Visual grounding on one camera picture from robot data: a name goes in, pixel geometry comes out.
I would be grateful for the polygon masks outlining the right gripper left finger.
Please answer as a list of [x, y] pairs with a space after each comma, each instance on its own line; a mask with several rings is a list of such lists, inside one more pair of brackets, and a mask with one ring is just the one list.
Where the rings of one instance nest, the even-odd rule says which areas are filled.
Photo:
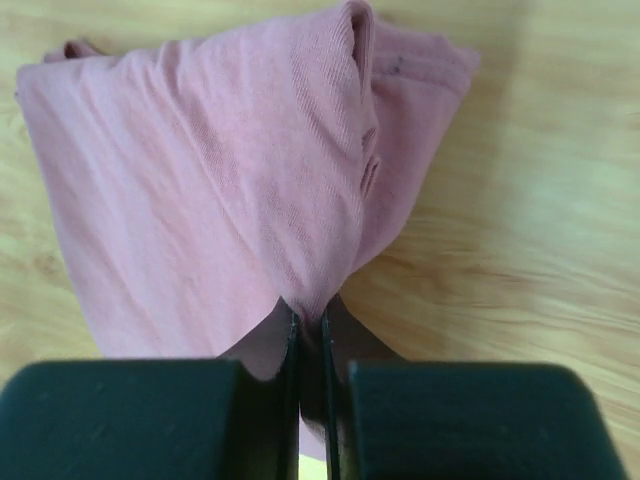
[[294, 479], [298, 318], [217, 358], [48, 361], [1, 392], [5, 479]]

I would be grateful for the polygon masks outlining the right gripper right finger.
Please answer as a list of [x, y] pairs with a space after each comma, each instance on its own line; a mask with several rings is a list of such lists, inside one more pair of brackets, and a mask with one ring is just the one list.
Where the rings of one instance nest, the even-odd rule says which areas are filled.
[[595, 397], [549, 363], [413, 362], [333, 299], [321, 320], [332, 479], [624, 479]]

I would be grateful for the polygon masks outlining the pink t shirt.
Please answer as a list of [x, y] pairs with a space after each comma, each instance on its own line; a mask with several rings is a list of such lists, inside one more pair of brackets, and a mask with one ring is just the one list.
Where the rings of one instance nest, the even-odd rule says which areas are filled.
[[478, 67], [363, 1], [107, 56], [16, 97], [82, 313], [111, 358], [217, 356], [317, 318], [406, 224]]

